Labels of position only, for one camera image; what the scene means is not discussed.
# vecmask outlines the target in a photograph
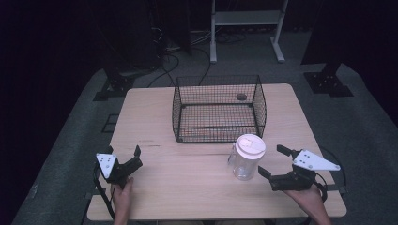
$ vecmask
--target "black wire mesh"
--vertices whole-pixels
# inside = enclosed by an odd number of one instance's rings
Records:
[[[258,75],[176,79],[173,131],[179,143],[232,143],[248,133],[263,137],[266,120]]]

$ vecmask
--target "white cup lid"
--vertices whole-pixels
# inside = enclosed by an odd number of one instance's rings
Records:
[[[244,134],[237,139],[236,149],[245,158],[258,159],[266,153],[266,144],[254,134]]]

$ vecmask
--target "wooden table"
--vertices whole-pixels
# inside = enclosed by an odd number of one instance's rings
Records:
[[[292,171],[292,158],[276,151],[276,145],[320,150],[289,84],[263,84],[267,123],[263,140],[267,152],[259,165],[272,174]],[[174,88],[131,89],[121,110],[111,146],[119,162],[133,157],[141,147],[144,166],[136,171],[130,219],[235,219],[306,217],[296,203],[280,191],[272,191],[258,173],[240,181],[227,164],[231,143],[178,143],[172,130]],[[319,172],[334,184],[330,172]],[[110,195],[110,185],[102,186]],[[331,217],[346,213],[338,191],[329,191],[325,203]],[[91,220],[111,220],[100,195],[94,195],[87,211]]]

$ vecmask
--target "human hand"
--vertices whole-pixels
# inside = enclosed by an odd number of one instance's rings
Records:
[[[316,224],[331,224],[325,205],[322,201],[320,190],[316,185],[311,185],[309,189],[301,191],[284,190],[283,192],[291,197],[298,206],[316,222]]]
[[[129,178],[122,189],[120,185],[112,185],[114,190],[115,221],[114,225],[127,224],[131,208],[132,183],[134,178]]]

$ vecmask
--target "metal rack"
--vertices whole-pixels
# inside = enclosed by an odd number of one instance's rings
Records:
[[[257,75],[181,77],[173,100],[179,143],[232,143],[242,134],[263,136],[267,109]]]
[[[261,25],[276,24],[275,37],[271,37],[271,44],[279,63],[284,63],[284,57],[279,47],[279,37],[282,30],[284,15],[286,13],[288,0],[283,0],[281,10],[267,11],[216,11],[216,0],[212,2],[211,11],[211,41],[210,62],[217,62],[216,48],[216,26],[218,25]]]

